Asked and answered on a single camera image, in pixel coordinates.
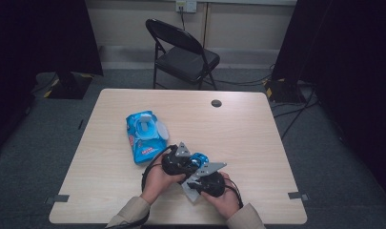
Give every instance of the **wet wipes package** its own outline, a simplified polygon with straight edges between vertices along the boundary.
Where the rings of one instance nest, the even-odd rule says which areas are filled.
[[[127,133],[135,164],[152,160],[167,146],[169,133],[152,111],[127,117]]]

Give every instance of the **black folding chair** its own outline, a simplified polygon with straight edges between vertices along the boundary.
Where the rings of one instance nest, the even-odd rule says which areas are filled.
[[[198,84],[199,90],[202,82],[206,82],[204,78],[208,75],[211,82],[206,83],[213,85],[217,90],[211,71],[219,64],[218,54],[203,49],[188,32],[162,21],[148,19],[146,28],[156,42],[153,88],[156,88],[156,84],[166,88],[156,82],[156,73],[159,69],[190,84]],[[173,45],[173,48],[166,52],[159,40]]]

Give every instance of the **beige sleeve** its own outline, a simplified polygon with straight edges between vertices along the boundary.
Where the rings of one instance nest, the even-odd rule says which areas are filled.
[[[145,199],[141,197],[131,198],[127,204],[119,211],[119,213],[110,220],[107,227],[134,222],[144,218],[149,210],[151,205]]]
[[[265,229],[263,221],[250,203],[231,216],[226,224],[230,229]]]

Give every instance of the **gray carpet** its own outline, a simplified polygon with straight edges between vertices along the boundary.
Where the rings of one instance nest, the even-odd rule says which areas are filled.
[[[269,70],[219,69],[213,76],[217,80],[249,82],[269,73]],[[30,114],[1,149],[0,228],[104,228],[104,225],[51,224],[52,206],[44,201],[58,194],[100,91],[152,86],[152,70],[105,70],[104,77],[92,81],[83,100],[46,99],[43,94],[48,87],[42,86],[52,78],[53,73],[37,76],[36,89],[41,90],[35,93]],[[196,89],[165,74],[160,74],[159,81],[172,89]],[[221,91],[264,92],[260,85],[218,82],[217,86]],[[203,89],[212,88],[204,85]],[[311,87],[301,90],[305,97],[310,97]],[[315,102],[317,97],[313,94],[310,104]],[[296,104],[270,103],[270,106],[274,115],[301,108]],[[295,115],[275,119],[281,135]],[[283,144],[299,191],[310,197],[304,201],[308,221],[303,225],[267,225],[267,228],[386,229],[384,192],[362,161],[339,138],[339,128],[317,103],[301,113],[284,135]]]

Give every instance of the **chair seat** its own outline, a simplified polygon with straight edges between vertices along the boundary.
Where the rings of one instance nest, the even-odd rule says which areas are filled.
[[[204,53],[211,71],[219,64],[219,55],[208,50],[204,50]],[[177,47],[157,58],[155,65],[161,71],[193,84],[206,76],[203,73],[204,61],[201,55]]]

